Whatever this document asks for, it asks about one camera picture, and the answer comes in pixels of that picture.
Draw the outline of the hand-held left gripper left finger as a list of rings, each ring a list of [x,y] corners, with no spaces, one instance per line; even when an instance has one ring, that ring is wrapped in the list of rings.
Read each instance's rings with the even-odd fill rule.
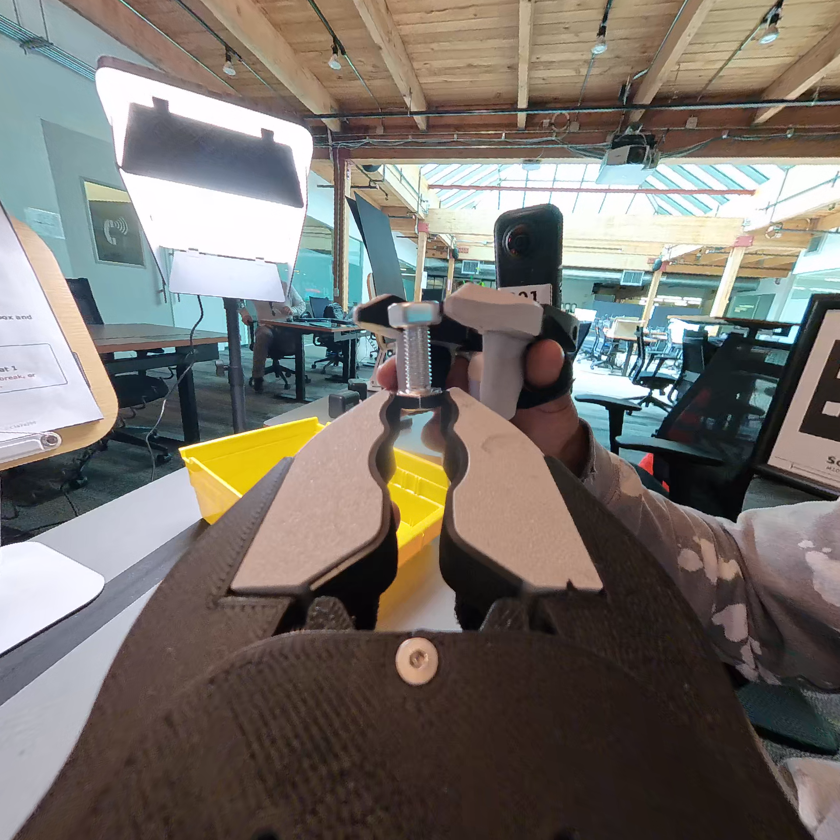
[[[289,596],[308,605],[330,595],[357,624],[375,624],[394,582],[398,548],[387,481],[393,475],[391,392],[334,420],[291,461],[230,589]]]

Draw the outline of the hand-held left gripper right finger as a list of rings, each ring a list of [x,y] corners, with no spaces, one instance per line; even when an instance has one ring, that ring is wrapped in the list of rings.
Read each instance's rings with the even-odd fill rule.
[[[453,388],[440,408],[449,479],[439,569],[460,624],[495,602],[597,594],[603,582],[539,447],[508,420]]]

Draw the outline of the silver hex bolt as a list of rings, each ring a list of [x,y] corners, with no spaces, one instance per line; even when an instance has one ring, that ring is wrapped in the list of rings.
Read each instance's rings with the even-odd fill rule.
[[[411,325],[396,340],[396,402],[405,414],[434,410],[443,389],[433,384],[429,326]]]

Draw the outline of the yellow storage bin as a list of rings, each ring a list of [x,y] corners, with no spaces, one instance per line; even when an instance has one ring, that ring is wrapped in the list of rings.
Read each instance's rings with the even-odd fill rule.
[[[185,556],[188,571],[175,576],[179,582],[197,581],[201,565],[206,605],[225,613],[231,627],[243,625],[247,613],[256,614],[256,626],[268,633],[303,621],[310,604],[289,596],[236,595],[230,586],[291,461],[326,427],[310,417],[182,450],[199,508],[212,526]],[[443,468],[422,456],[399,448],[393,455],[387,487],[398,525],[398,568],[440,533],[448,482]],[[358,629],[376,627],[377,622],[357,624],[348,615]]]

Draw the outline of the person's right hand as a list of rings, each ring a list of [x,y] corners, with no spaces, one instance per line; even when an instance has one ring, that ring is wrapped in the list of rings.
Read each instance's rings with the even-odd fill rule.
[[[524,357],[525,382],[538,390],[551,385],[564,369],[564,352],[559,344],[546,339],[533,343]],[[468,391],[471,385],[482,386],[483,353],[470,358],[454,357],[446,386]],[[529,409],[519,409],[511,423],[527,435],[541,451],[564,463],[579,476],[590,454],[590,434],[581,422],[571,395]]]

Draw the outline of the black panel wooden stand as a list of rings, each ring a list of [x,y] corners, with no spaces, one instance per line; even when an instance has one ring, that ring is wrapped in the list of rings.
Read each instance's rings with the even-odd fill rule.
[[[362,196],[348,197],[346,201],[371,263],[373,291],[369,297],[385,295],[406,301],[403,273],[389,217]]]

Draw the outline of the office desk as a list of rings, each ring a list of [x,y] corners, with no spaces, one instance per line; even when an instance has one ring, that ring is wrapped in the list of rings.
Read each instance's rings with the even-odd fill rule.
[[[306,398],[308,374],[305,365],[303,338],[330,340],[339,347],[342,374],[333,377],[334,382],[349,383],[357,374],[357,349],[363,330],[349,321],[336,319],[303,319],[270,324],[271,339],[266,358],[270,364],[264,366],[266,377],[273,374],[283,381],[283,393],[274,398],[289,403],[309,403]]]
[[[226,344],[227,338],[217,332],[191,332],[189,329],[142,323],[89,324],[87,330],[102,359],[119,353],[129,354],[126,358],[103,362],[110,375],[164,368],[175,370],[183,441],[176,438],[164,441],[177,446],[199,443],[200,426],[191,365],[217,361],[219,346]]]

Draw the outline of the ceiling projector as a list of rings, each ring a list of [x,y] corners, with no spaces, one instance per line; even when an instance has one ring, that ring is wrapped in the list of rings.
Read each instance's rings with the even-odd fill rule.
[[[659,163],[657,140],[652,133],[625,132],[607,149],[595,178],[599,186],[640,186]]]

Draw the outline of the black light stand pole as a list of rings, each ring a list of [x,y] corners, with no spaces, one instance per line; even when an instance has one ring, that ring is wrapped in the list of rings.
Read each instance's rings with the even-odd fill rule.
[[[224,297],[223,302],[227,327],[227,380],[232,408],[233,429],[234,434],[242,434],[247,430],[247,416],[238,300],[231,297]]]

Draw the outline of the bright studio light panel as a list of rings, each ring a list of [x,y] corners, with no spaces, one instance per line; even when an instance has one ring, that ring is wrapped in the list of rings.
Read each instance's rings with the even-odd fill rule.
[[[154,256],[173,252],[171,291],[283,301],[308,209],[309,129],[110,56],[95,82]]]

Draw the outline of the black office chair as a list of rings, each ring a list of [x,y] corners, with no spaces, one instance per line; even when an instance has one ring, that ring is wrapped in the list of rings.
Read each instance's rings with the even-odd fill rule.
[[[672,501],[715,517],[737,520],[753,477],[753,451],[770,411],[792,346],[729,335],[657,432],[623,432],[629,401],[579,395],[609,415],[611,452],[626,448],[653,457],[635,465],[643,485]]]

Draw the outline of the beige panel stand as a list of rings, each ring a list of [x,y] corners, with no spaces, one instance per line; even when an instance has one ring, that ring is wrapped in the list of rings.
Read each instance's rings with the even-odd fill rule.
[[[62,428],[53,434],[27,437],[6,446],[2,445],[1,436],[1,469],[11,469],[90,446],[112,429],[118,413],[118,400],[109,376],[56,258],[29,226],[8,217],[87,379],[103,419]]]

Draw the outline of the grey phone sign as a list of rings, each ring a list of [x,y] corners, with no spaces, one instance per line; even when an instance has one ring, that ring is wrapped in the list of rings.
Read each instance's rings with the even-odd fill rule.
[[[128,193],[121,187],[85,178],[81,188],[94,259],[111,266],[144,267],[144,237]]]

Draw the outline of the white stand base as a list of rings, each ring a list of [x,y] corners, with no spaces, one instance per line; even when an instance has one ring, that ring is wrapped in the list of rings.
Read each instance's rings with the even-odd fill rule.
[[[40,542],[1,548],[1,653],[95,600],[103,576]]]

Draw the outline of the framed marker poster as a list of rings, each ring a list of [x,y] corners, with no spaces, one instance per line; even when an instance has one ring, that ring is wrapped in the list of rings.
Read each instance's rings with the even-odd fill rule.
[[[839,296],[811,297],[754,452],[763,476],[839,491]]]

